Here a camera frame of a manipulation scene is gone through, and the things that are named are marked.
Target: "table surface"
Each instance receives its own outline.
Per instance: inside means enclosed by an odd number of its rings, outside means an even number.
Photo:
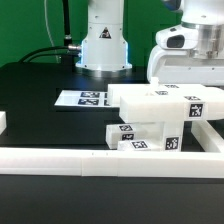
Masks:
[[[107,91],[108,83],[146,83],[144,68],[97,79],[55,64],[11,63],[0,69],[0,146],[108,149],[106,124],[118,109],[55,107],[61,90]],[[223,122],[213,123],[223,129]],[[201,150],[185,125],[185,150]],[[223,224],[224,180],[0,176],[1,224]]]
[[[109,149],[106,125],[120,124],[118,108],[54,106],[62,90],[107,91],[109,83],[147,83],[146,69],[129,76],[93,78],[70,66],[10,63],[0,69],[0,111],[7,112],[7,130],[0,146]],[[183,151],[201,151],[185,124]]]

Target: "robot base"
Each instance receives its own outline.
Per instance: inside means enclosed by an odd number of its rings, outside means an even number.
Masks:
[[[132,74],[132,66],[115,71],[90,70],[82,67],[76,67],[77,73],[92,76],[96,78],[117,78],[121,76],[128,76]]]

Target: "green wall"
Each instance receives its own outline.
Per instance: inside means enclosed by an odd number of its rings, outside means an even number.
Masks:
[[[87,34],[87,0],[69,3],[72,37],[75,43],[81,43]],[[54,42],[63,45],[62,1],[48,0],[48,11]],[[124,37],[129,43],[129,62],[146,66],[155,45],[155,33],[179,23],[180,15],[169,12],[160,0],[125,0]],[[44,0],[0,0],[0,34],[0,66],[51,46],[45,27]]]

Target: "stacked blocks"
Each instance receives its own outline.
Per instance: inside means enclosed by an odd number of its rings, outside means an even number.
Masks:
[[[224,118],[223,90],[200,84],[111,84],[108,96],[108,103],[120,107],[120,117],[133,127],[122,133],[120,125],[109,125],[106,142],[111,149],[181,151],[184,121],[195,127],[198,121]]]

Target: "black tabletop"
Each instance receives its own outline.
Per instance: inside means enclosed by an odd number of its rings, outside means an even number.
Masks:
[[[94,78],[71,66],[10,63],[0,69],[0,111],[7,129],[0,146],[108,149],[106,125],[120,124],[118,108],[55,106],[62,90],[107,91],[111,83],[148,83],[146,69],[136,67],[119,78]],[[185,124],[183,150],[201,148]]]

